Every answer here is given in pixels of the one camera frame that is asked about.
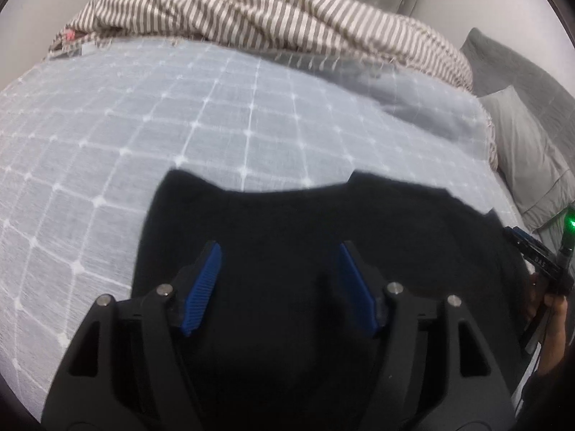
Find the gray pillow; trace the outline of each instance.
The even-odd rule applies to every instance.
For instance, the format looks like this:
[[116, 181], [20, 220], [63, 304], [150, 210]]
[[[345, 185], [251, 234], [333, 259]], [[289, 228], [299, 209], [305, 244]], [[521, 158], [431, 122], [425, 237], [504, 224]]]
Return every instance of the gray pillow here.
[[575, 200], [575, 177], [513, 86], [480, 100], [495, 125], [499, 167], [533, 231]]
[[573, 96], [547, 71], [476, 28], [471, 29], [461, 51], [473, 71], [473, 93], [481, 97], [513, 85], [571, 170], [575, 170]]

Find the folded blanket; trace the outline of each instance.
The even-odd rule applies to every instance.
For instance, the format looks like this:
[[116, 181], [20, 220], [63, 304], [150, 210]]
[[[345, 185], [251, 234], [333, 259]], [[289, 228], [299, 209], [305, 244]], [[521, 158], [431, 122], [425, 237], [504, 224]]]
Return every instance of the folded blanket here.
[[355, 0], [91, 0], [56, 36], [50, 52], [136, 35], [391, 62], [472, 89], [467, 59], [441, 34]]

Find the silver screw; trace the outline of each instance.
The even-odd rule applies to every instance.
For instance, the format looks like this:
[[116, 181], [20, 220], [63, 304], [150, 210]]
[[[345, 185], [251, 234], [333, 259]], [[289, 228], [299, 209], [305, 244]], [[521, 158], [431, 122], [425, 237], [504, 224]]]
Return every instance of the silver screw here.
[[156, 287], [156, 293], [162, 296], [168, 296], [174, 291], [174, 288], [169, 283], [163, 283]]
[[403, 292], [403, 285], [399, 282], [390, 282], [387, 284], [387, 291], [393, 295], [399, 295]]
[[447, 297], [447, 302], [452, 305], [454, 308], [458, 308], [461, 306], [461, 298], [457, 295], [449, 295]]
[[98, 306], [107, 306], [111, 303], [111, 295], [104, 293], [104, 295], [100, 295], [96, 298], [96, 304]]

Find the blue gripper pad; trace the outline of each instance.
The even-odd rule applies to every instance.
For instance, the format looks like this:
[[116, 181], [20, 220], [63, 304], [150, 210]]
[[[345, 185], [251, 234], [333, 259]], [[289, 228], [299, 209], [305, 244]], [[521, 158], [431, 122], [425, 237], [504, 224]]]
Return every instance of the blue gripper pad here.
[[351, 303], [359, 327], [375, 336], [387, 322], [387, 306], [383, 293], [383, 278], [378, 273], [363, 274], [354, 258], [342, 243], [338, 256], [339, 280]]
[[221, 247], [214, 243], [206, 262], [201, 268], [192, 289], [186, 296], [180, 330], [189, 337], [202, 322], [203, 314], [212, 296], [217, 275], [221, 268]]

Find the ribbed blue pad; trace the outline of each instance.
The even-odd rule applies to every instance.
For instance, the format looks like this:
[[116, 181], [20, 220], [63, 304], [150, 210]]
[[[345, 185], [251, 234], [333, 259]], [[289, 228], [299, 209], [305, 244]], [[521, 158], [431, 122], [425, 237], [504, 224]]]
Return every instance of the ribbed blue pad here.
[[206, 311], [217, 275], [221, 268], [221, 247], [215, 243], [212, 247], [206, 263], [195, 280], [194, 286], [186, 297], [184, 305], [184, 315], [180, 330], [189, 337], [202, 322], [203, 314]]
[[347, 299], [350, 301], [359, 326], [375, 335], [380, 326], [376, 318], [376, 301], [344, 244], [339, 245], [338, 273]]

